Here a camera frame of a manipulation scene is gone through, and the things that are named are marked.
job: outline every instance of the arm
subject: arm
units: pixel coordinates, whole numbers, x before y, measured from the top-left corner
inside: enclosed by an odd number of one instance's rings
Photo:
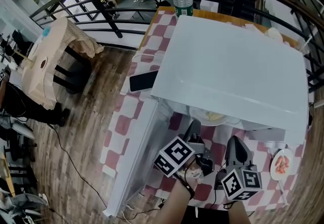
[[[5,76],[2,79],[1,86],[0,86],[0,108],[2,108],[3,103],[4,103],[6,86],[7,86],[8,82],[9,82],[9,75],[5,73]]]
[[[195,187],[194,183],[189,184],[191,187]],[[173,186],[170,196],[154,218],[155,224],[180,224],[184,213],[187,209],[187,205],[190,200],[190,193],[180,183],[179,180]]]
[[[232,207],[228,209],[228,217],[230,224],[251,224],[244,205],[240,201],[235,202]]]

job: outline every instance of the black and white marker cube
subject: black and white marker cube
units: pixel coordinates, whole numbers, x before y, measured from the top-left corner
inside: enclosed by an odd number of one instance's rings
[[[0,71],[0,81],[5,77],[5,73],[4,71]]]
[[[192,155],[194,150],[179,137],[175,137],[156,157],[154,164],[167,176],[173,175]]]
[[[233,169],[222,181],[225,195],[232,201],[245,201],[262,190],[260,173]]]

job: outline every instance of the wire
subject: wire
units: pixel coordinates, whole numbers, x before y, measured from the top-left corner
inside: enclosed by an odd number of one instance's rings
[[[133,218],[121,218],[121,217],[117,217],[117,218],[123,219],[123,220],[133,220],[133,219],[135,219],[137,217],[138,214],[147,213],[147,212],[151,212],[151,211],[154,211],[154,210],[160,210],[160,209],[151,209],[151,210],[147,210],[147,211],[137,212]]]
[[[214,200],[214,203],[209,207],[209,210],[211,210],[212,209],[212,207],[215,205],[215,203],[216,203],[216,189],[214,189],[214,192],[215,192],[215,200]]]
[[[187,184],[188,184],[188,182],[187,182],[187,178],[186,178],[187,171],[188,171],[188,169],[190,168],[190,166],[191,166],[195,161],[196,161],[196,158],[195,158],[194,160],[191,161],[191,163],[188,165],[188,167],[186,168],[186,170],[185,170],[185,172],[184,172],[184,180],[185,180],[185,182],[186,182]],[[132,224],[132,223],[129,222],[129,220],[135,219],[136,216],[137,216],[138,214],[142,214],[142,213],[146,213],[146,212],[151,212],[151,211],[154,211],[154,210],[160,210],[160,209],[152,209],[152,210],[148,210],[148,211],[137,212],[133,218],[125,218],[124,212],[121,211],[122,214],[123,214],[123,216],[124,216],[124,218],[121,218],[121,217],[118,217],[118,216],[117,216],[117,218],[119,218],[119,219],[123,219],[123,220],[126,220],[129,224]]]
[[[123,211],[121,211],[121,212],[123,214],[124,220],[126,220],[129,224],[132,224],[130,221],[128,221],[128,219],[126,219],[124,212]]]
[[[67,222],[67,221],[63,218],[63,216],[60,215],[60,214],[58,214],[54,209],[52,209],[52,208],[48,208],[48,209],[49,209],[51,212],[54,212],[54,213],[56,213],[58,216],[60,216],[61,219],[64,220],[64,222],[65,222],[66,224],[69,224],[69,222]]]
[[[226,164],[226,162],[224,164],[221,165],[221,167],[219,168],[219,170],[217,171],[217,173],[219,173],[219,171],[222,169],[222,167]],[[209,209],[212,209],[212,207],[215,205],[216,203],[216,187],[214,187],[214,192],[215,192],[215,200],[214,200],[214,203],[209,207]]]
[[[89,186],[90,186],[90,187],[91,187],[91,188],[92,188],[92,189],[93,189],[93,190],[98,194],[100,200],[103,202],[103,204],[104,204],[105,207],[107,208],[107,205],[106,205],[105,201],[103,200],[103,198],[100,196],[99,192],[98,192],[96,189],[94,189],[93,186],[90,185],[89,182],[81,176],[81,174],[80,174],[79,171],[77,170],[77,168],[76,168],[76,166],[75,166],[75,164],[74,164],[72,158],[70,157],[69,153],[68,153],[65,149],[62,148],[61,140],[60,140],[60,136],[59,136],[59,134],[57,133],[57,131],[56,131],[56,130],[54,129],[54,127],[51,126],[50,124],[48,124],[48,126],[56,132],[56,135],[57,135],[57,138],[58,138],[58,140],[59,140],[59,144],[60,144],[61,149],[62,149],[62,150],[67,154],[67,156],[69,157],[69,159],[70,159],[70,161],[71,161],[71,163],[72,163],[72,165],[73,165],[75,171],[78,173],[78,175],[80,176],[80,178],[81,178],[85,183],[87,183],[87,184],[88,184],[88,185],[89,185]]]
[[[184,171],[184,180],[185,180],[185,182],[188,184],[188,182],[187,182],[187,178],[186,178],[186,175],[187,175],[187,171],[188,171],[188,169],[190,168],[190,166],[193,164],[193,162],[195,162],[196,161],[196,157],[194,158],[194,160],[192,160],[192,162],[188,165],[188,167],[186,168],[186,170]]]

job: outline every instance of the black metal railing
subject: black metal railing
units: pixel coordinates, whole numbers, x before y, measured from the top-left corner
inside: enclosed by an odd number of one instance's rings
[[[47,13],[44,16],[41,16],[37,19],[35,19],[35,22],[38,23],[40,26],[45,27],[49,23],[53,22],[55,19],[53,16],[59,12],[69,10],[75,6],[81,6],[85,5],[87,3],[92,3],[95,6],[95,10],[93,11],[84,11],[82,13],[77,14],[69,14],[68,18],[75,18],[77,16],[81,15],[93,15],[101,13],[104,17],[104,20],[98,20],[98,21],[84,21],[84,22],[76,22],[77,25],[85,25],[85,24],[91,24],[91,23],[108,23],[110,25],[110,28],[90,28],[90,29],[83,29],[83,31],[106,31],[106,32],[114,32],[119,38],[123,38],[123,33],[132,33],[132,34],[144,34],[143,31],[134,31],[134,30],[126,30],[126,29],[119,29],[116,24],[118,23],[131,23],[131,24],[149,24],[148,21],[144,20],[144,18],[141,15],[141,20],[118,20],[113,19],[112,14],[116,12],[129,12],[133,11],[136,13],[139,13],[139,15],[143,12],[155,12],[156,9],[152,8],[139,8],[139,7],[129,7],[129,8],[106,8],[102,4],[102,0],[86,0],[82,2],[77,2],[76,4],[69,5],[66,7],[62,7],[59,10],[53,11],[51,8],[54,6],[57,6],[58,4],[63,3],[65,0],[51,0],[41,8],[39,8],[37,11],[35,11],[30,17],[31,19],[34,19],[35,16],[39,15],[39,13],[43,13],[44,11]],[[285,22],[284,20],[277,18],[262,9],[259,10],[258,8],[246,6],[244,3],[242,3],[242,0],[207,0],[212,2],[217,2],[220,4],[226,4],[228,6],[232,6],[232,11],[235,11],[235,16],[240,17],[240,13],[252,13],[255,16],[255,18],[267,18],[268,20],[275,22],[279,25],[282,25],[289,29],[290,31],[296,33],[297,35],[301,36],[301,39],[304,39],[305,41],[309,41],[309,45],[312,47],[312,49],[315,49],[316,52],[313,54],[312,52],[310,54],[306,54],[305,58],[308,59],[311,70],[307,69],[308,74],[308,85],[309,85],[309,92],[313,92],[314,90],[320,88],[322,85],[324,85],[324,81],[320,77],[321,74],[324,72],[322,61],[322,56],[324,54],[324,44],[323,42],[320,42],[317,38],[313,38],[309,40],[310,32],[307,32],[305,30],[300,30],[296,28],[295,26]],[[302,23],[309,24],[309,26],[312,28],[312,30],[316,29],[318,32],[322,33],[324,32],[324,20],[321,18],[321,15],[316,14],[309,10],[301,1],[299,0],[277,0],[281,2],[282,4],[290,7],[293,11],[293,13],[298,14],[298,18]],[[41,22],[42,20],[51,18],[50,21]]]
[[[324,12],[324,0],[297,0],[307,6],[313,13],[317,14],[318,17],[323,19]],[[310,87],[309,91],[313,92],[317,90],[321,86],[324,85],[324,81],[321,78],[321,75],[324,73],[322,68],[322,61],[324,61],[324,32],[321,29],[315,27],[307,18],[303,18],[300,16],[298,12],[294,9],[291,10],[291,14],[296,16],[298,24],[300,26],[301,31],[305,36],[311,38],[311,42],[309,44],[310,53],[308,58],[313,62],[310,64],[312,75],[309,75],[308,81],[314,81],[315,84]]]

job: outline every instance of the beige tablecloth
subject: beige tablecloth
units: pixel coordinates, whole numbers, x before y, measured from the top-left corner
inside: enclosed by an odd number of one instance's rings
[[[56,103],[53,77],[67,46],[78,53],[86,53],[90,58],[104,49],[67,18],[52,23],[49,34],[36,43],[30,52],[28,58],[35,60],[35,64],[32,67],[27,64],[22,76],[24,93],[47,109],[52,109]]]

